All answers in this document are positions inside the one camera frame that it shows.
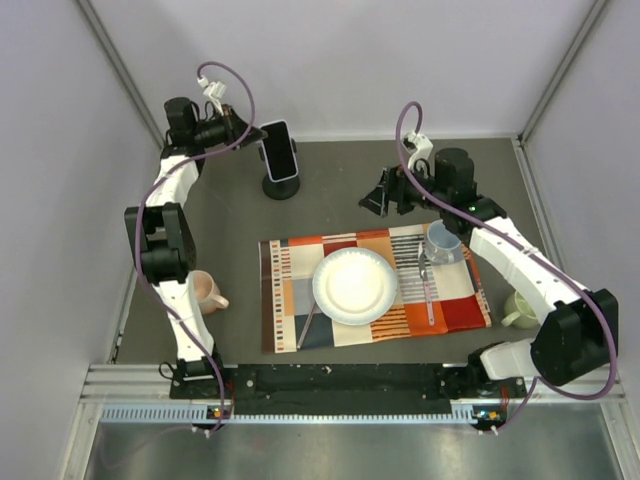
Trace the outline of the phone with lilac case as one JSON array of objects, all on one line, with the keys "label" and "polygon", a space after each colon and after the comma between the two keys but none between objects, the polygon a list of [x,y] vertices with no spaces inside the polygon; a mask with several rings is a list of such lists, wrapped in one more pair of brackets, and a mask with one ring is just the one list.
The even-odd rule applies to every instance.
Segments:
[{"label": "phone with lilac case", "polygon": [[261,148],[269,179],[274,183],[295,178],[299,171],[288,124],[277,120],[260,127],[266,133]]}]

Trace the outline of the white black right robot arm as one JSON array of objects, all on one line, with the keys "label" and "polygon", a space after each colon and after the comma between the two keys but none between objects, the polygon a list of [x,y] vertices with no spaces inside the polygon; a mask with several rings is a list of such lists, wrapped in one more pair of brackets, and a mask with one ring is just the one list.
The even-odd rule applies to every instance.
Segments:
[{"label": "white black right robot arm", "polygon": [[394,203],[399,214],[416,207],[439,213],[446,232],[488,262],[521,294],[540,327],[532,339],[503,342],[481,349],[479,363],[467,370],[469,388],[487,396],[504,379],[536,377],[554,391],[608,366],[601,395],[615,382],[618,302],[606,289],[596,292],[569,278],[519,232],[506,211],[477,191],[474,163],[459,148],[427,156],[432,147],[403,140],[400,163],[386,167],[362,207],[385,216]]}]

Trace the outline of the black phone stand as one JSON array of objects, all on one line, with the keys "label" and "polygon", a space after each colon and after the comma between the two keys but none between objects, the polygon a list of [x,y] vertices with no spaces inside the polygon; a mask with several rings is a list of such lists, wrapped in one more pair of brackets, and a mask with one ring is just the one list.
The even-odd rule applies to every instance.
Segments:
[{"label": "black phone stand", "polygon": [[[294,147],[295,153],[297,153],[297,147],[296,147],[295,140],[292,139],[292,142],[293,142],[293,147]],[[263,152],[262,152],[262,148],[261,148],[261,142],[260,142],[260,147],[259,147],[259,154],[260,154],[261,159],[264,161],[264,156],[263,156]],[[267,172],[267,174],[264,176],[264,178],[262,180],[263,192],[269,198],[272,198],[274,200],[285,200],[285,199],[288,199],[288,198],[292,197],[293,195],[295,195],[297,193],[297,191],[299,190],[299,187],[300,187],[299,173],[293,179],[290,179],[290,180],[287,180],[287,181],[284,181],[284,182],[274,183],[269,179],[268,172]]]}]

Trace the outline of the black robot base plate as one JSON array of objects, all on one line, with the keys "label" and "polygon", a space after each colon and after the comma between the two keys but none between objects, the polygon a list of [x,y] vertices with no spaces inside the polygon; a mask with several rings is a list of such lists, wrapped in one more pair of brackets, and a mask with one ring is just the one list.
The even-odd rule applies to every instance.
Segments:
[{"label": "black robot base plate", "polygon": [[520,378],[489,380],[471,365],[444,364],[241,364],[215,370],[207,362],[171,369],[170,397],[296,405],[354,402],[358,395],[428,401],[462,398],[508,401],[525,394]]}]

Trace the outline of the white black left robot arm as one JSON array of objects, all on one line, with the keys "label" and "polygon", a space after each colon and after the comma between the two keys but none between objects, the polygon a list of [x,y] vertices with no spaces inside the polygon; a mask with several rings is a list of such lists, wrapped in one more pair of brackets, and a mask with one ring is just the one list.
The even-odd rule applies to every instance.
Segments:
[{"label": "white black left robot arm", "polygon": [[124,212],[124,221],[139,282],[164,310],[176,345],[172,381],[192,381],[205,396],[226,387],[227,374],[216,359],[215,341],[204,324],[196,299],[195,241],[184,205],[200,178],[204,161],[237,150],[266,134],[238,116],[229,104],[202,118],[195,102],[175,97],[165,102],[169,129],[160,156],[160,170],[138,206]]}]

